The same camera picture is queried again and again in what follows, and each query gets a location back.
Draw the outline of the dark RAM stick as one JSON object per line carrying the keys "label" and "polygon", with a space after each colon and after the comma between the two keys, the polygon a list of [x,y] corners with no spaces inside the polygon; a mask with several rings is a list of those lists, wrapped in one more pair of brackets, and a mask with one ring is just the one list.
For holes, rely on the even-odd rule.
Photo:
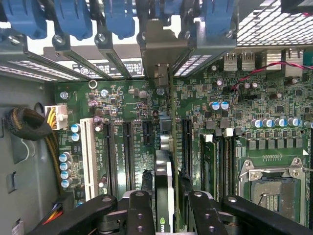
{"label": "dark RAM stick", "polygon": [[213,135],[201,134],[201,190],[209,192],[217,199],[217,173],[216,173],[216,144]]}

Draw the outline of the black RAM slot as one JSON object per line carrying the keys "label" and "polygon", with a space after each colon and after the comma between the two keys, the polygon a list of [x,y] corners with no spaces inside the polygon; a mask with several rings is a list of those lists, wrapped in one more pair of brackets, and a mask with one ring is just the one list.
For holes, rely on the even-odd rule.
{"label": "black RAM slot", "polygon": [[217,137],[217,158],[218,158],[218,199],[224,196],[224,138]]}
{"label": "black RAM slot", "polygon": [[235,156],[235,138],[232,128],[225,130],[226,144],[226,195],[234,195],[236,192],[236,156]]}

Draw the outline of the long black expansion slot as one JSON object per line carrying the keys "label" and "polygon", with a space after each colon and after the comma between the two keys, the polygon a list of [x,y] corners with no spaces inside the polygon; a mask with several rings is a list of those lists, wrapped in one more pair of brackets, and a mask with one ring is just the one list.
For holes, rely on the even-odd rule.
{"label": "long black expansion slot", "polygon": [[182,131],[182,165],[186,173],[192,178],[193,174],[193,150],[192,150],[192,121],[190,119],[181,120]]}
{"label": "long black expansion slot", "polygon": [[117,197],[117,169],[115,157],[115,143],[114,143],[114,127],[112,122],[105,122],[103,125],[104,137],[104,155],[106,160],[106,175],[108,193]]}
{"label": "long black expansion slot", "polygon": [[124,159],[127,191],[135,190],[134,132],[131,121],[123,122]]}

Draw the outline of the CPU socket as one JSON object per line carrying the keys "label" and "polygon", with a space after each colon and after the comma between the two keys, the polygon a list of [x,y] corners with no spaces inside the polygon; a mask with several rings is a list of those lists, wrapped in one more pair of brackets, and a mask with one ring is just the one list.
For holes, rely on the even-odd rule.
{"label": "CPU socket", "polygon": [[306,226],[306,182],[307,176],[299,157],[281,166],[255,166],[248,159],[244,161],[239,174],[237,194]]}

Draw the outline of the white expansion slot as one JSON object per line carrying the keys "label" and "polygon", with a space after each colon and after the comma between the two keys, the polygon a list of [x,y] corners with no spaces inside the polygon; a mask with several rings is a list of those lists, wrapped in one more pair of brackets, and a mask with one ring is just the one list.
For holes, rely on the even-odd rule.
{"label": "white expansion slot", "polygon": [[85,199],[89,201],[99,195],[93,118],[81,119],[80,126]]}

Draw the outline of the short black expansion slot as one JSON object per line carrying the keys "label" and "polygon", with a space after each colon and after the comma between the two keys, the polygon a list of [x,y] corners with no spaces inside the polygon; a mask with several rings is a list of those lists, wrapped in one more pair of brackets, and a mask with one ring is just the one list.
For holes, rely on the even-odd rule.
{"label": "short black expansion slot", "polygon": [[153,125],[150,120],[144,120],[142,122],[143,130],[143,142],[145,146],[150,146],[153,144]]}

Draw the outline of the green motherboard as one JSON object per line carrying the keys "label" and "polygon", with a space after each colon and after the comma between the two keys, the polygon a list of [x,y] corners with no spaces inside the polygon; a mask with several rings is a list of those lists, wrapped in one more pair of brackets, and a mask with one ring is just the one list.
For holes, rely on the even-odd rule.
{"label": "green motherboard", "polygon": [[[282,59],[269,66],[280,64],[281,70],[222,71],[219,65],[190,77],[174,78],[176,105],[178,173],[185,171],[182,165],[181,120],[192,121],[194,190],[201,190],[201,134],[213,135],[216,144],[217,201],[218,158],[217,137],[224,138],[224,196],[226,195],[226,144],[225,130],[232,128],[235,138],[236,192],[239,174],[245,160],[255,166],[288,165],[299,157],[303,167],[313,169],[313,67],[291,64],[303,70],[302,77],[286,77]],[[154,217],[155,203],[155,153],[159,149],[158,115],[164,109],[165,97],[159,96],[151,80],[120,80],[69,82],[56,86],[56,104],[66,105],[68,128],[58,131],[59,170],[61,189],[74,195],[74,202],[85,199],[84,170],[81,147],[83,118],[93,118],[96,145],[98,191],[109,194],[104,155],[103,125],[112,122],[114,127],[115,157],[118,196],[127,192],[123,122],[131,121],[134,132],[135,190],[141,189],[142,174],[152,173],[152,197]],[[143,142],[142,122],[153,125],[153,144]],[[313,230],[313,172],[307,176],[306,227]],[[185,230],[182,213],[175,221]]]}

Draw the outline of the white power connector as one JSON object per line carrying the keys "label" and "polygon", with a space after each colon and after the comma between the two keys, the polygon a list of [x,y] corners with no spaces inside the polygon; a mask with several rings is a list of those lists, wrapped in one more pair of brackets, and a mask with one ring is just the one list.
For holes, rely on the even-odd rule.
{"label": "white power connector", "polygon": [[68,114],[66,105],[45,106],[46,121],[53,131],[68,128]]}

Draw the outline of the dark grey PC case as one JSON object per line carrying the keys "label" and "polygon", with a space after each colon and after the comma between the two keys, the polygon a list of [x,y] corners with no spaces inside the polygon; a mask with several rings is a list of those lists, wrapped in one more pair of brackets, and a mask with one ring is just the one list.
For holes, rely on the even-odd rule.
{"label": "dark grey PC case", "polygon": [[[145,74],[141,46],[148,20],[161,20],[187,46],[196,38],[196,22],[204,22],[203,0],[183,0],[179,15],[155,14],[155,0],[133,0],[135,33],[120,40],[108,31],[104,0],[85,0],[93,35],[82,41],[64,33],[54,0],[37,0],[45,13],[47,37],[32,40],[12,28],[0,0],[0,235],[27,235],[40,225],[82,204],[61,189],[58,131],[46,121],[45,106],[56,104],[56,86],[90,80],[151,80]],[[255,70],[265,68],[266,51],[279,49],[285,59],[289,48],[313,49],[313,0],[234,0],[231,23],[238,24],[237,54],[253,52]],[[124,78],[99,50],[113,48],[131,78]],[[99,75],[56,53],[73,50],[101,69]],[[28,60],[80,80],[65,80],[9,61]]]}

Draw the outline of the metal expansion slot cover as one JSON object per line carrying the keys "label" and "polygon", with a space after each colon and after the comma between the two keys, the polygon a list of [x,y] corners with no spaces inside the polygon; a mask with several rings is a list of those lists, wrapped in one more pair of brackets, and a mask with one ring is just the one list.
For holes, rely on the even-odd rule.
{"label": "metal expansion slot cover", "polygon": [[230,29],[218,36],[206,36],[205,23],[196,22],[196,38],[191,48],[174,65],[175,77],[188,77],[212,64],[237,45],[238,24],[232,22]]}
{"label": "metal expansion slot cover", "polygon": [[101,69],[93,65],[91,62],[89,62],[87,59],[82,57],[80,54],[73,50],[57,50],[57,54],[62,55],[66,57],[67,59],[76,62],[77,64],[84,66],[85,68],[89,69],[90,71],[94,72],[95,74],[99,75],[101,78],[104,78],[106,80],[111,79],[109,75],[107,75],[105,72],[103,72]]}
{"label": "metal expansion slot cover", "polygon": [[101,49],[99,50],[101,54],[106,57],[111,63],[113,63],[117,70],[121,73],[124,78],[131,78],[131,74],[125,67],[124,63],[122,62],[121,58],[118,56],[117,52],[113,48],[109,49]]}
{"label": "metal expansion slot cover", "polygon": [[53,76],[56,76],[56,77],[59,77],[59,78],[65,79],[65,80],[80,80],[79,78],[74,77],[72,75],[66,74],[66,73],[61,72],[61,71],[57,71],[55,69],[51,69],[47,66],[43,66],[43,65],[40,65],[38,63],[34,63],[34,62],[31,62],[28,60],[9,61],[9,63],[16,64],[16,65],[23,66],[23,67],[27,67],[27,68],[30,68],[30,69],[33,69],[36,71],[40,71],[40,72],[44,72],[47,74],[52,74]]}

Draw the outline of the silver USB port block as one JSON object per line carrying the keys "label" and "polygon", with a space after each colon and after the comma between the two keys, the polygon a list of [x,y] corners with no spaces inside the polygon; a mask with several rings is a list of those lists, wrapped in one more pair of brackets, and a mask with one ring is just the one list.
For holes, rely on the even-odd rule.
{"label": "silver USB port block", "polygon": [[237,71],[237,54],[236,53],[227,53],[224,56],[224,71]]}
{"label": "silver USB port block", "polygon": [[244,71],[255,70],[255,55],[253,52],[242,53],[242,70]]}

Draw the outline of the ridged silver port block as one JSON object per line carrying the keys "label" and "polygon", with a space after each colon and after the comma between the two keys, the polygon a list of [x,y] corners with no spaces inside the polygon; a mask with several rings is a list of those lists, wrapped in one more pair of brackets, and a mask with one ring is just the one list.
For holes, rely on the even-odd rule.
{"label": "ridged silver port block", "polygon": [[279,62],[282,59],[282,51],[279,49],[268,49],[266,51],[266,68],[267,71],[279,71],[281,70],[281,65],[276,64],[269,66],[269,64],[273,64],[275,62]]}

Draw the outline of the plain silver port block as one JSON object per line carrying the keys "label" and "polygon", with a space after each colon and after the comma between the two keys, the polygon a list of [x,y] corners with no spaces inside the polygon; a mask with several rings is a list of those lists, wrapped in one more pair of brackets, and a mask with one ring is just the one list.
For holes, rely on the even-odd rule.
{"label": "plain silver port block", "polygon": [[286,77],[302,77],[303,70],[291,64],[303,65],[303,50],[297,48],[289,48],[286,50],[285,61],[290,65],[285,66]]}

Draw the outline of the teal port block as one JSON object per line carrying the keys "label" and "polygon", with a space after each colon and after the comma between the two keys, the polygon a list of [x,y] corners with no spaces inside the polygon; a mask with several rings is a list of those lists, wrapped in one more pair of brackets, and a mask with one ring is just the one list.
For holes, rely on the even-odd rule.
{"label": "teal port block", "polygon": [[307,67],[313,67],[313,49],[304,50],[303,65]]}

